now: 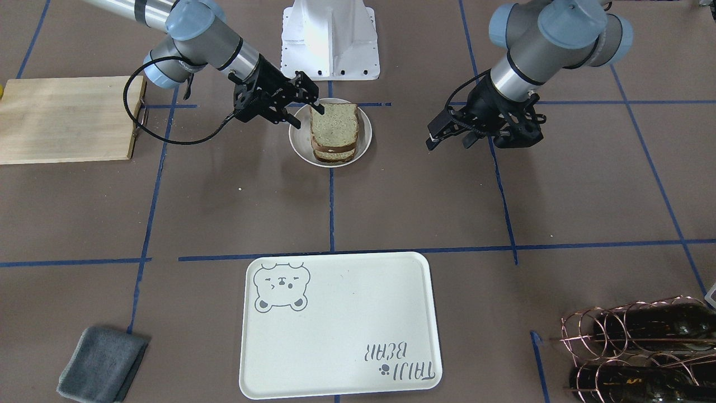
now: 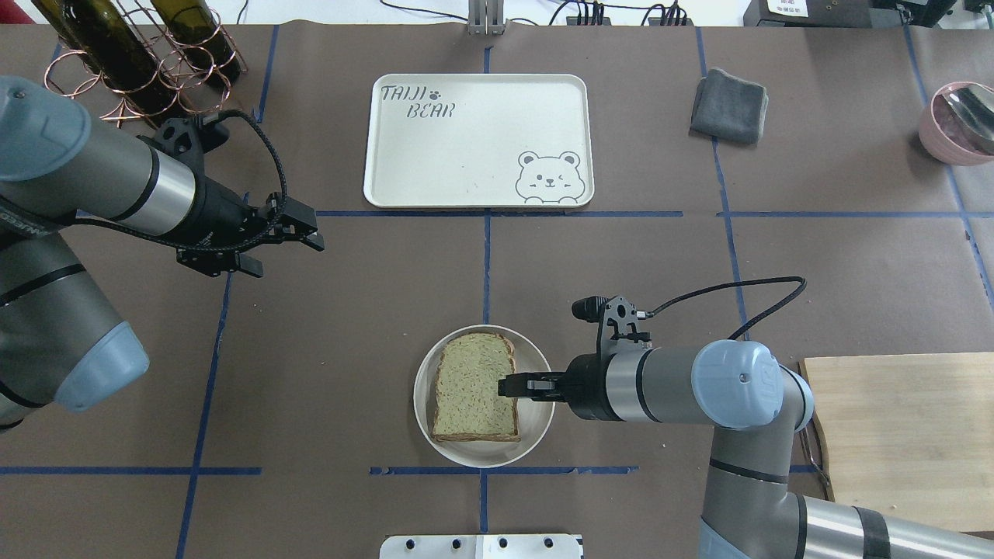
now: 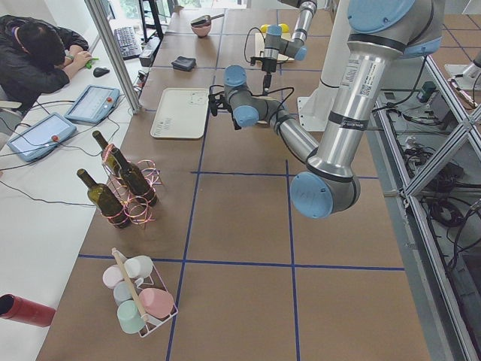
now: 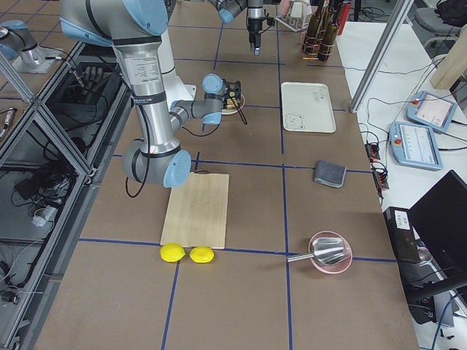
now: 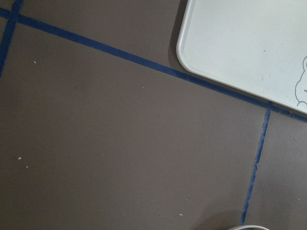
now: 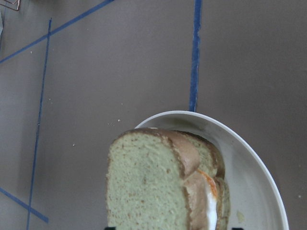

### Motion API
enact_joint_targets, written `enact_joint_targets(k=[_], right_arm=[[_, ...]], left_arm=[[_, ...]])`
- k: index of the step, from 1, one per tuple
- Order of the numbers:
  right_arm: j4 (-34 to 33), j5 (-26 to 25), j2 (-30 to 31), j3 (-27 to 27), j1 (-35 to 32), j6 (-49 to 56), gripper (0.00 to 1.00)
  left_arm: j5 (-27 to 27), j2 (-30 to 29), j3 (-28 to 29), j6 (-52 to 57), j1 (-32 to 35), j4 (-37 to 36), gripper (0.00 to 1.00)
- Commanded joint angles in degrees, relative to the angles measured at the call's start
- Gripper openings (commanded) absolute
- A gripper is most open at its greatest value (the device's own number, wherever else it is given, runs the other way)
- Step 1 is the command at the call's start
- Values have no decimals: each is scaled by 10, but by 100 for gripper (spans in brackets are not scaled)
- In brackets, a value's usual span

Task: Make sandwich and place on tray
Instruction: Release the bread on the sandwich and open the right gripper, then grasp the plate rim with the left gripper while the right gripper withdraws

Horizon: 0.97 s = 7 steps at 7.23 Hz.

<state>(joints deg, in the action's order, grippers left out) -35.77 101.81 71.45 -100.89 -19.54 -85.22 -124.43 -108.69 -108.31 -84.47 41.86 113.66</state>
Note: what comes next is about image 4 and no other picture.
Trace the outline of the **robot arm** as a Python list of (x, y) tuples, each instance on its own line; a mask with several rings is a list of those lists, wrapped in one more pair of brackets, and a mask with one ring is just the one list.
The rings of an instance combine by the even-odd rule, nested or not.
[(191, 157), (174, 132), (191, 118), (219, 125), (227, 87), (221, 77), (208, 74), (202, 82), (204, 100), (167, 103), (158, 55), (167, 26), (163, 1), (61, 2), (65, 35), (111, 47), (131, 93), (142, 137), (124, 153), (127, 177), (142, 184), (179, 187), (189, 176)]
[(224, 24), (231, 23), (244, 10), (247, 10), (246, 27), (249, 34), (250, 51), (260, 55), (263, 22), (266, 12), (261, 0), (209, 0)]

